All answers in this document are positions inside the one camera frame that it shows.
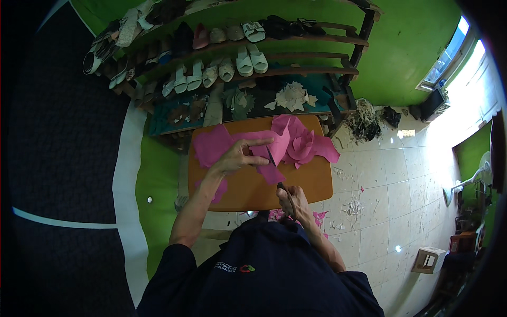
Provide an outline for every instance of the scissors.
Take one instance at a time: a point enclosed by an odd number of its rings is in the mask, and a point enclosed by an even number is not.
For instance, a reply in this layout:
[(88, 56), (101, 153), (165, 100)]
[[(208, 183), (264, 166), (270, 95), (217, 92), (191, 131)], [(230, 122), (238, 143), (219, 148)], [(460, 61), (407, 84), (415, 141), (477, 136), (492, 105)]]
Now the scissors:
[[(271, 163), (273, 163), (273, 165), (276, 168), (275, 160), (273, 159), (273, 155), (271, 155), (271, 151), (269, 150), (269, 147), (266, 146), (266, 149), (268, 150), (269, 159), (270, 159)], [(285, 187), (283, 185), (282, 182), (278, 182), (278, 184), (276, 185), (276, 188), (281, 188), (281, 189), (283, 189), (287, 193), (287, 198), (288, 198), (289, 202), (291, 203), (291, 207), (292, 207), (292, 210), (293, 210), (293, 214), (291, 215), (292, 219), (293, 220), (297, 220), (296, 219), (297, 218), (297, 216), (296, 216), (296, 207), (294, 206), (294, 202), (292, 200), (291, 193), (288, 191), (287, 187)]]

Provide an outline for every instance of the table top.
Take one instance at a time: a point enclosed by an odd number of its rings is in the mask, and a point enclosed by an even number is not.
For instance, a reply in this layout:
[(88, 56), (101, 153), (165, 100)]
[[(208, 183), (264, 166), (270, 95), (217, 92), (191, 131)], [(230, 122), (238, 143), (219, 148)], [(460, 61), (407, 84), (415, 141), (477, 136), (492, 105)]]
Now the table top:
[[(315, 115), (298, 115), (298, 118), (308, 130), (314, 130), (315, 135), (323, 135), (319, 120)], [(273, 117), (249, 119), (246, 121), (234, 121), (225, 123), (230, 134), (240, 132), (254, 132), (271, 129)], [(215, 126), (196, 129), (192, 135), (192, 142), (197, 135), (210, 132)], [(309, 203), (326, 200), (333, 195), (333, 182), (331, 178), (331, 165), (321, 156), (315, 156), (309, 163), (303, 164), (296, 169), (294, 164), (278, 166), (285, 176), (283, 182), (286, 186), (301, 186)], [(201, 168), (195, 158), (195, 149), (191, 145), (189, 149), (189, 195), (195, 192), (195, 182), (206, 175), (207, 168)], [(276, 184), (268, 185), (264, 177), (257, 173), (252, 166), (247, 166), (237, 171), (234, 175), (226, 177), (227, 192), (220, 202), (211, 204), (213, 212), (245, 212), (280, 208), (276, 197)]]

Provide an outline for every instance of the hand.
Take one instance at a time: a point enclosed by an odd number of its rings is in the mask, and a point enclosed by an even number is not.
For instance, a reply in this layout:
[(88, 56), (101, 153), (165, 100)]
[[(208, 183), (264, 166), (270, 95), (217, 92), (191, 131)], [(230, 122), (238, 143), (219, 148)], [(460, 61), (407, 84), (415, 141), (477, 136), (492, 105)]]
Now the hand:
[(273, 141), (274, 139), (272, 137), (256, 140), (239, 140), (222, 155), (222, 157), (210, 168), (210, 170), (213, 169), (223, 175), (228, 175), (245, 165), (271, 164), (267, 158), (249, 155), (249, 147), (266, 145), (273, 143)]
[(287, 197), (287, 192), (278, 188), (276, 190), (276, 196), (280, 199), (280, 206), (282, 206), (283, 212), (291, 216), (292, 219), (301, 222), (303, 227), (310, 226), (313, 215), (303, 189), (299, 186), (287, 186), (286, 188), (291, 194), (292, 202), (296, 210), (293, 210), (291, 202)]

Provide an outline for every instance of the tiled floor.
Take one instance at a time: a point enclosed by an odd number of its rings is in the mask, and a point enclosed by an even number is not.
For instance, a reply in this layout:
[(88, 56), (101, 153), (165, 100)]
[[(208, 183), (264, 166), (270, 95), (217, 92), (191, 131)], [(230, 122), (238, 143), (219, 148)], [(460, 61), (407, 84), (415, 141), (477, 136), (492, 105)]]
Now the tiled floor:
[[(334, 195), (311, 204), (316, 212), (329, 211), (324, 230), (348, 270), (367, 274), (386, 316), (413, 316), (429, 302), (438, 274), (411, 272), (417, 251), (447, 250), (454, 234), (457, 206), (446, 207), (442, 185), (459, 179), (459, 168), (432, 128), (402, 116), (399, 130), (414, 129), (415, 136), (399, 138), (397, 129), (385, 128), (382, 139), (356, 145), (342, 127), (333, 138), (341, 153), (332, 164)], [(353, 196), (363, 206), (357, 219), (342, 211)], [(203, 228), (233, 230), (246, 219), (208, 212)]]

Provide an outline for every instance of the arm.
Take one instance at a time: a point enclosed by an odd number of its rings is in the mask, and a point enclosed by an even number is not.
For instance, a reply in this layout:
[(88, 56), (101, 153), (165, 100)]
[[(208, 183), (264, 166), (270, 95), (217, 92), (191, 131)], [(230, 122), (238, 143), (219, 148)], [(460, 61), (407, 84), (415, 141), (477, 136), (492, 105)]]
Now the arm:
[(308, 235), (308, 239), (310, 240), (310, 244), (329, 264), (334, 272), (338, 273), (345, 271), (345, 263), (343, 263), (343, 259), (338, 253), (338, 250), (336, 250), (334, 245), (326, 239), (319, 227), (317, 227), (303, 189), (299, 186), (289, 186), (287, 189), (291, 193), (296, 210), (292, 209), (291, 203), (287, 198), (287, 192), (279, 188), (276, 190), (276, 196), (280, 199), (282, 210), (303, 225), (303, 228)]
[(196, 192), (176, 216), (172, 225), (169, 245), (183, 244), (191, 248), (206, 217), (209, 204), (213, 200), (222, 179), (246, 165), (268, 165), (269, 160), (263, 157), (250, 156), (251, 146), (265, 145), (273, 138), (258, 140), (239, 140), (209, 170)]

